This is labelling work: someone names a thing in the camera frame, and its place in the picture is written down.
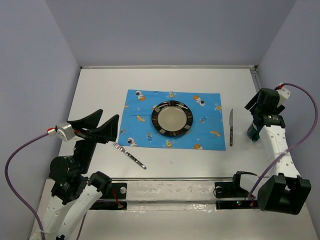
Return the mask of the steel fork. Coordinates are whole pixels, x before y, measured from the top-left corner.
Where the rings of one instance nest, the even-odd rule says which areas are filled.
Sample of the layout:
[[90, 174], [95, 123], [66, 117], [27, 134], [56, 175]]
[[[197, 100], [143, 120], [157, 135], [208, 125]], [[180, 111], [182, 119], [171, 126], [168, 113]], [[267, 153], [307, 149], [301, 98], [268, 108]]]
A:
[[113, 142], [112, 143], [116, 149], [118, 149], [120, 152], [124, 153], [126, 156], [128, 156], [131, 160], [133, 160], [136, 164], [138, 164], [141, 168], [143, 168], [144, 170], [147, 169], [147, 167], [140, 162], [137, 158], [135, 158], [131, 153], [129, 153], [127, 150], [125, 150], [125, 148], [118, 144], [117, 142]]

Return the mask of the teal mug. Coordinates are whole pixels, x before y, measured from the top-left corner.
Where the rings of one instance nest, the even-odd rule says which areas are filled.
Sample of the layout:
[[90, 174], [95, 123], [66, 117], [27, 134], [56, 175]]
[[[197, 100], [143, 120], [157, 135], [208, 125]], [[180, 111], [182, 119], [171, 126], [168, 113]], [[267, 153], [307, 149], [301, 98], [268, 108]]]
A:
[[250, 126], [247, 129], [247, 136], [250, 138], [252, 142], [256, 142], [259, 140], [261, 129], [261, 126], [256, 126], [253, 122], [250, 124]]

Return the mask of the blue space-print cloth placemat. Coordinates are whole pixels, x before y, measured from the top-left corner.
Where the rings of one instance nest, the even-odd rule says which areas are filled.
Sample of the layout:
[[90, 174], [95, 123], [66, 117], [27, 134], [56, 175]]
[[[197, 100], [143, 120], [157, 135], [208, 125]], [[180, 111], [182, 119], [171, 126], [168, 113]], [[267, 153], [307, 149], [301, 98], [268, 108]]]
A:
[[[191, 128], [182, 136], [164, 136], [152, 124], [152, 112], [168, 101], [185, 104], [191, 111]], [[118, 143], [130, 147], [226, 150], [221, 96], [218, 93], [151, 91], [127, 92]]]

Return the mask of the black rimmed dinner plate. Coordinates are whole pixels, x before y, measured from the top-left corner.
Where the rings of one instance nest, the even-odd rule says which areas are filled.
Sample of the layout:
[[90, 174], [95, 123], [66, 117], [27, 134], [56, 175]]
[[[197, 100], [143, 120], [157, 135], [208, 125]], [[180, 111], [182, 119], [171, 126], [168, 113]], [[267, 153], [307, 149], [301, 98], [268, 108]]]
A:
[[184, 103], [168, 100], [158, 104], [152, 111], [151, 123], [155, 130], [166, 137], [185, 135], [193, 125], [193, 113]]

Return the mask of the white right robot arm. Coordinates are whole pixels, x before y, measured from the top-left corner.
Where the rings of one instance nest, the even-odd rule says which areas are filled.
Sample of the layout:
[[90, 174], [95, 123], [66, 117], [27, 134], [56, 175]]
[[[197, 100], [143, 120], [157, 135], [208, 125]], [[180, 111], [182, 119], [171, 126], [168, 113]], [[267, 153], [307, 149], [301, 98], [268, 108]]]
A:
[[317, 120], [301, 140], [288, 146], [286, 124], [281, 116], [284, 103], [291, 96], [286, 87], [287, 84], [282, 83], [275, 89], [261, 88], [245, 106], [253, 117], [247, 136], [253, 142], [262, 141], [268, 166], [261, 175], [237, 171], [230, 190], [235, 196], [244, 194], [246, 199], [257, 201], [262, 211], [298, 215], [312, 186], [295, 167], [291, 151], [310, 136]]

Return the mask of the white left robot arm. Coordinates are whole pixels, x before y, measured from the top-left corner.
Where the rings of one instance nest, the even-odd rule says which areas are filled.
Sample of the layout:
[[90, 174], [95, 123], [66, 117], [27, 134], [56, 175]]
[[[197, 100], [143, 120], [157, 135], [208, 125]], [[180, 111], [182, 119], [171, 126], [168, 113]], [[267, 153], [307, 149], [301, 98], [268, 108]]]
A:
[[88, 173], [97, 144], [115, 142], [119, 115], [115, 114], [99, 126], [103, 110], [68, 120], [48, 129], [65, 142], [75, 142], [73, 154], [55, 157], [49, 166], [49, 178], [54, 181], [49, 204], [32, 240], [67, 240], [77, 223], [99, 199], [110, 194], [112, 179], [98, 171]]

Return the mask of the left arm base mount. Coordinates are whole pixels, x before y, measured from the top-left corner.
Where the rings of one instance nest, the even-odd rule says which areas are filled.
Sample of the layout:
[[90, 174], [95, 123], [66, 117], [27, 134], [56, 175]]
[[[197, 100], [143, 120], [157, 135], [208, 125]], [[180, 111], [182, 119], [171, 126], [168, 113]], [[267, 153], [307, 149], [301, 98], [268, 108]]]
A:
[[127, 209], [127, 183], [112, 182], [108, 193], [103, 194], [91, 207], [90, 210], [120, 211]]

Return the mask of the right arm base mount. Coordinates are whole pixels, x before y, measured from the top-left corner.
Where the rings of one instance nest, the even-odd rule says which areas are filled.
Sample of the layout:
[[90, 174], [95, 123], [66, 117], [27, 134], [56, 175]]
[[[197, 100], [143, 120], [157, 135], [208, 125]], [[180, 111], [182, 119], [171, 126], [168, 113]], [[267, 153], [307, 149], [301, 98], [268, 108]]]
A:
[[252, 197], [248, 197], [249, 191], [258, 180], [255, 173], [237, 171], [231, 180], [216, 181], [213, 195], [216, 198], [217, 210], [258, 209], [258, 190], [268, 180], [263, 178], [253, 191]]

